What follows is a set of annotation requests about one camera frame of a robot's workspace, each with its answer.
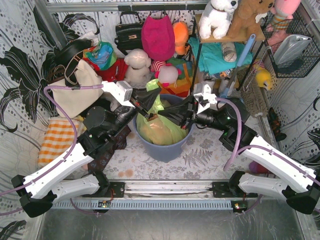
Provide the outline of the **green trash bag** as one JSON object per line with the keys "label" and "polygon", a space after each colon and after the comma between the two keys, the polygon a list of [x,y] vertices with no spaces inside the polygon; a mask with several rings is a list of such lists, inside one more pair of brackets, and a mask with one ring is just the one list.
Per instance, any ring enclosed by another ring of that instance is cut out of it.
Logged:
{"label": "green trash bag", "polygon": [[152,117],[145,118],[140,113],[137,115],[137,132],[144,140],[154,145],[168,146],[180,142],[188,135],[188,129],[182,129],[166,117],[158,115],[158,111],[169,106],[171,104],[163,103],[158,95],[148,111]]}

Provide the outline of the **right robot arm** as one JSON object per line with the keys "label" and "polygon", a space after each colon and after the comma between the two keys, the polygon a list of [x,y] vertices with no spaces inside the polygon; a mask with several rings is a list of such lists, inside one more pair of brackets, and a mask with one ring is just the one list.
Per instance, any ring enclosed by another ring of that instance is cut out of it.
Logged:
{"label": "right robot arm", "polygon": [[245,125],[249,114],[238,98],[213,96],[187,97],[182,102],[158,111],[186,129],[193,124],[223,131],[219,141],[232,152],[224,169],[238,155],[252,159],[274,178],[235,171],[227,183],[227,192],[235,197],[258,194],[284,200],[294,210],[309,215],[320,210],[320,173],[289,158]]}

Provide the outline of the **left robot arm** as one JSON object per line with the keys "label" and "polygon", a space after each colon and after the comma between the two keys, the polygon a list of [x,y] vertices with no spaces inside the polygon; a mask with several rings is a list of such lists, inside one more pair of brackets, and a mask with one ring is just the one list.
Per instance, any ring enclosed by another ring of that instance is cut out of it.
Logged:
{"label": "left robot arm", "polygon": [[160,95],[160,89],[129,89],[129,96],[114,110],[92,106],[85,119],[86,131],[56,159],[33,174],[16,175],[11,182],[19,195],[22,209],[30,218],[38,217],[64,199],[78,196],[104,197],[111,194],[111,183],[99,170],[86,177],[65,180],[78,167],[89,164],[114,150],[117,137],[138,114],[149,116],[149,110]]}

